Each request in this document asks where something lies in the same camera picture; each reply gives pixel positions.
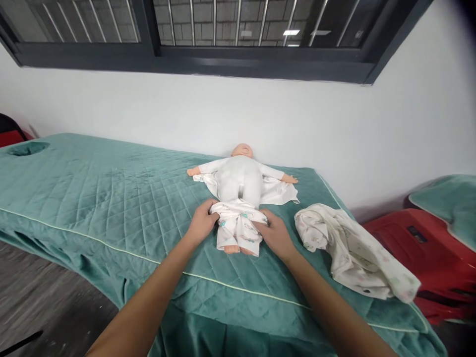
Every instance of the human hand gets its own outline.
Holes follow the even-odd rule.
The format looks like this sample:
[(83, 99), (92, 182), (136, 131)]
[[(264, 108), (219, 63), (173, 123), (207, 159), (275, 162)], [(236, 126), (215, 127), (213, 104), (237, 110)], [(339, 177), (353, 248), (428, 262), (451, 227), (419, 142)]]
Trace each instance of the human hand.
[(192, 217), (190, 227), (188, 227), (187, 233), (183, 236), (183, 239), (187, 239), (195, 246), (198, 246), (202, 241), (210, 234), (215, 225), (215, 222), (219, 219), (220, 215), (215, 212), (209, 214), (208, 210), (215, 203), (218, 203), (216, 199), (210, 198), (203, 202), (195, 210), (195, 214)]
[(187, 174), (189, 176), (199, 175), (200, 174), (200, 169), (198, 168), (198, 166), (194, 167), (193, 169), (188, 169)]
[(298, 183), (298, 179), (294, 178), (293, 175), (289, 176), (284, 174), (283, 177), (281, 178), (282, 182), (287, 182), (287, 183)]
[(283, 220), (270, 210), (263, 209), (261, 212), (268, 219), (269, 227), (259, 222), (253, 222), (253, 224), (263, 236), (268, 247), (284, 262), (291, 259), (294, 254), (299, 254)]

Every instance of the human arm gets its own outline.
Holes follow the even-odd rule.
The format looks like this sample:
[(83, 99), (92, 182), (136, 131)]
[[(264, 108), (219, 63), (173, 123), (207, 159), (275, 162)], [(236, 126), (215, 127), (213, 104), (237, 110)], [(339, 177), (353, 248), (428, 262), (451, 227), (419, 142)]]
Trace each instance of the human arm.
[(199, 166), (195, 166), (193, 169), (188, 169), (187, 174), (189, 176), (199, 175), (199, 174), (212, 174), (228, 160), (229, 158), (219, 159), (215, 161), (211, 161), (206, 164), (202, 164)]
[(106, 327), (87, 357), (147, 356), (188, 260), (219, 218), (218, 213), (208, 214), (217, 202), (209, 199), (196, 209), (187, 233)]
[(286, 175), (284, 172), (271, 168), (269, 166), (259, 164), (259, 170), (261, 174), (267, 177), (275, 178), (283, 182), (287, 183), (297, 183), (297, 179), (295, 179), (292, 175)]
[(397, 356), (356, 311), (297, 251), (282, 219), (262, 210), (269, 227), (253, 222), (270, 249), (286, 264), (339, 357)]

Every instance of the gray floor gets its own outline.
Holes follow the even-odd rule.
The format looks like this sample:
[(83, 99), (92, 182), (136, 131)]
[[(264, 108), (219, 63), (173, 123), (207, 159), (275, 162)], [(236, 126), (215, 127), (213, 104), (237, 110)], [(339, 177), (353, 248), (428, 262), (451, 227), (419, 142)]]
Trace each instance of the gray floor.
[[(44, 331), (9, 357), (84, 356), (117, 311), (76, 273), (0, 241), (0, 351)], [(470, 355), (475, 327), (443, 323), (435, 330), (450, 357)]]

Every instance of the red plastic stool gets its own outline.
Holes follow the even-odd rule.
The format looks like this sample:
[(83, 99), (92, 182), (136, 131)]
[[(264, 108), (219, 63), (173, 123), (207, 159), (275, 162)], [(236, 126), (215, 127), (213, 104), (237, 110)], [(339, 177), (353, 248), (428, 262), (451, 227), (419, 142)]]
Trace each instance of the red plastic stool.
[(445, 222), (406, 209), (363, 226), (421, 281), (415, 303), (430, 323), (476, 314), (476, 253)]
[(0, 147), (31, 139), (32, 137), (24, 133), (12, 118), (0, 114)]

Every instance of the white swaddle blanket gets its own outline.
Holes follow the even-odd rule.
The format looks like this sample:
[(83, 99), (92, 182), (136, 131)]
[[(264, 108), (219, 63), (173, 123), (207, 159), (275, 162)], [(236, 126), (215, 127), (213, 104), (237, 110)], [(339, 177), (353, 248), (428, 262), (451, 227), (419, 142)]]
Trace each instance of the white swaddle blanket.
[[(194, 175), (193, 180), (204, 182), (210, 192), (218, 199), (218, 181), (215, 174)], [(299, 203), (298, 190), (292, 183), (279, 181), (275, 178), (263, 177), (263, 190), (261, 191), (260, 204), (283, 205), (289, 201)]]
[(372, 298), (415, 298), (421, 285), (416, 276), (344, 210), (313, 204), (297, 212), (295, 222), (307, 250), (325, 249), (332, 256), (338, 283)]
[(218, 219), (217, 249), (224, 250), (227, 245), (237, 245), (248, 249), (254, 256), (259, 256), (259, 244), (263, 237), (251, 220), (268, 223), (264, 214), (253, 205), (237, 199), (230, 202), (218, 202), (210, 208), (210, 213), (217, 212)]

